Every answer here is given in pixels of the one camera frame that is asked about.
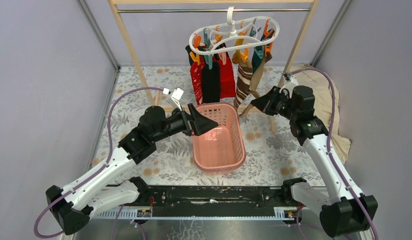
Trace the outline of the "red snowflake sock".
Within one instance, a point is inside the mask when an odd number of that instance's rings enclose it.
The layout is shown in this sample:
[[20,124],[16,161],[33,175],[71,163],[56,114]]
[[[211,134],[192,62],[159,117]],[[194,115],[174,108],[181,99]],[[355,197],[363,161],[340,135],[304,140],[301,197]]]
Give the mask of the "red snowflake sock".
[[193,86],[193,92],[195,96],[196,103],[198,105],[203,103],[203,94],[202,94],[202,70],[205,66],[205,62],[202,57],[198,54],[194,56],[193,53],[190,54],[190,58],[193,60],[193,63],[190,68],[190,76]]

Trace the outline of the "white clip sock hanger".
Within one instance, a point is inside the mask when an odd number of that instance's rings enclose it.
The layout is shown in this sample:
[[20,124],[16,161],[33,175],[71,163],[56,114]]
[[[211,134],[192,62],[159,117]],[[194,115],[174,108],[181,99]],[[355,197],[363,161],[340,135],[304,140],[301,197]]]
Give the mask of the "white clip sock hanger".
[[[191,50],[195,54],[209,56],[222,52],[253,49],[264,45],[264,53],[272,51],[280,26],[273,18],[256,16],[234,20],[235,8],[227,10],[224,23],[209,25],[195,30],[189,37]],[[244,39],[243,45],[234,46],[237,39]]]

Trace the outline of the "red santa sock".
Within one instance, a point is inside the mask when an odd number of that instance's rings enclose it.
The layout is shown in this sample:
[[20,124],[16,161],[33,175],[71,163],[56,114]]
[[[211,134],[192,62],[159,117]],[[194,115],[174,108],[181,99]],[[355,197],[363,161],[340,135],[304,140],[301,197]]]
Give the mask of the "red santa sock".
[[236,87],[232,60],[227,52],[221,52],[217,54],[216,61],[219,65],[220,98],[233,98]]

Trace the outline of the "tan brown sock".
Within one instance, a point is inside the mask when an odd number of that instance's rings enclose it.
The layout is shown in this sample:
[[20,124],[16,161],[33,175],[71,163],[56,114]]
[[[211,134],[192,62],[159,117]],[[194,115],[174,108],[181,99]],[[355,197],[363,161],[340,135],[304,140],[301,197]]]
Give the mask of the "tan brown sock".
[[257,87],[263,75],[264,65],[271,59],[272,59],[272,54],[269,52],[263,58],[262,63],[260,64],[258,70],[252,75],[251,84],[250,84],[250,90],[251,90],[250,94],[252,94],[255,98],[260,97],[260,94],[257,92]]

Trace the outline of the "dark green knit sock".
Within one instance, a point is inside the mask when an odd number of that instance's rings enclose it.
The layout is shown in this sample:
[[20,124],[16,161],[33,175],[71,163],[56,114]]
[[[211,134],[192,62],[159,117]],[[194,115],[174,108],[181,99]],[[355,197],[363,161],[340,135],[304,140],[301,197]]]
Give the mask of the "dark green knit sock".
[[194,60],[193,60],[193,58],[191,57],[191,55],[192,55],[192,50],[191,50],[191,48],[190,48],[189,45],[186,45],[186,46],[185,46],[185,51],[186,51],[187,54],[188,54],[189,65],[192,66],[192,64],[194,63]]

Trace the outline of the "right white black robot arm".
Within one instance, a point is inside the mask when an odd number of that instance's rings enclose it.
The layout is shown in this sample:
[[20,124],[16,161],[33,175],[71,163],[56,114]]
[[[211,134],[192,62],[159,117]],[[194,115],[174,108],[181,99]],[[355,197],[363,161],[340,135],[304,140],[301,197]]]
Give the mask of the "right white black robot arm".
[[287,206],[297,202],[312,210],[329,237],[338,237],[371,229],[379,238],[373,223],[378,203],[365,195],[348,174],[331,142],[330,129],[314,114],[313,89],[298,85],[291,90],[273,87],[250,104],[262,113],[280,115],[289,120],[291,133],[309,154],[325,183],[327,195],[300,180],[281,191]]

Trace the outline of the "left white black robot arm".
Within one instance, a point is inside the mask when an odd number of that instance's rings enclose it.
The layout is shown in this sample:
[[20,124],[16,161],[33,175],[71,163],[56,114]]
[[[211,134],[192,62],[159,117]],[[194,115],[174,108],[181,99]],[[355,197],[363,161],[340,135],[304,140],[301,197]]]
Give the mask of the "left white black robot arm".
[[149,193],[134,183],[124,183],[106,191],[102,189],[114,177],[154,153],[156,142],[178,133],[189,137],[201,136],[218,127],[216,121],[199,113],[191,103],[188,109],[186,112],[176,108],[170,116],[166,116],[162,107],[148,107],[139,118],[138,125],[119,141],[107,159],[64,187],[49,187],[46,190],[47,209],[62,232],[72,235],[96,213],[118,205],[132,202],[138,206],[144,205]]

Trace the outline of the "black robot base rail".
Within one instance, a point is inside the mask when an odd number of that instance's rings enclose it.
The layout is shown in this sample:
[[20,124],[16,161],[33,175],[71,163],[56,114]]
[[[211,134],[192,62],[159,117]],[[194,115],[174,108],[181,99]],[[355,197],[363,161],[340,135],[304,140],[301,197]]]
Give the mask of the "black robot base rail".
[[292,219],[298,203],[279,187],[152,185],[128,207],[152,218]]

